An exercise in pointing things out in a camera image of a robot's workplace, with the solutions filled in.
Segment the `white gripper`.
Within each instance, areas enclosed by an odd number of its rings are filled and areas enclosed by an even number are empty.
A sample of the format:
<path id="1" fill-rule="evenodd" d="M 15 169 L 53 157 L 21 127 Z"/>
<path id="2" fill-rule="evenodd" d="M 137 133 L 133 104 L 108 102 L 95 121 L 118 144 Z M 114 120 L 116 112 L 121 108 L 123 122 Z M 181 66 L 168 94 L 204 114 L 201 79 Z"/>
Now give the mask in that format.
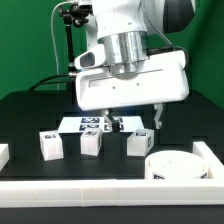
<path id="1" fill-rule="evenodd" d="M 162 127 L 163 104 L 181 101 L 189 94 L 183 50 L 152 55 L 141 61 L 136 73 L 113 76 L 107 67 L 80 72 L 76 96 L 84 111 L 101 110 L 111 132 L 120 131 L 111 108 L 155 104 L 155 127 Z"/>

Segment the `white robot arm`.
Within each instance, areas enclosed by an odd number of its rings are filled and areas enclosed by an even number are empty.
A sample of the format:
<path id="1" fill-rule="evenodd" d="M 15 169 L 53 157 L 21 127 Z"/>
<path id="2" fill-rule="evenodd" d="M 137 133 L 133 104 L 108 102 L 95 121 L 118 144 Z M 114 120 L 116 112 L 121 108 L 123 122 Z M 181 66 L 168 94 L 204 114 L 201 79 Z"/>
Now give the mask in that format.
<path id="1" fill-rule="evenodd" d="M 109 130 L 118 132 L 112 108 L 152 104 L 160 127 L 163 104 L 189 94 L 188 55 L 172 43 L 150 49 L 148 37 L 185 29 L 195 15 L 195 0 L 79 0 L 78 5 L 91 8 L 88 48 L 75 59 L 79 107 L 99 109 Z"/>

